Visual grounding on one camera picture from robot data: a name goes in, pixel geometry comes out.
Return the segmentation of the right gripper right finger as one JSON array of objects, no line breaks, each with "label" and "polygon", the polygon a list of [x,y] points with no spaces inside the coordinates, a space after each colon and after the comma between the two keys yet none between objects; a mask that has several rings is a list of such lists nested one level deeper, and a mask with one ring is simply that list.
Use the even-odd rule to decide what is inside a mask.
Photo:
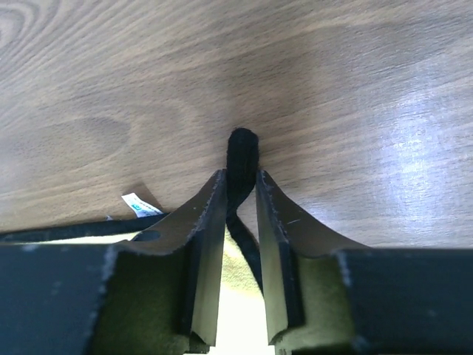
[{"label": "right gripper right finger", "polygon": [[256,176],[262,284],[277,354],[470,354],[472,250],[373,248]]}]

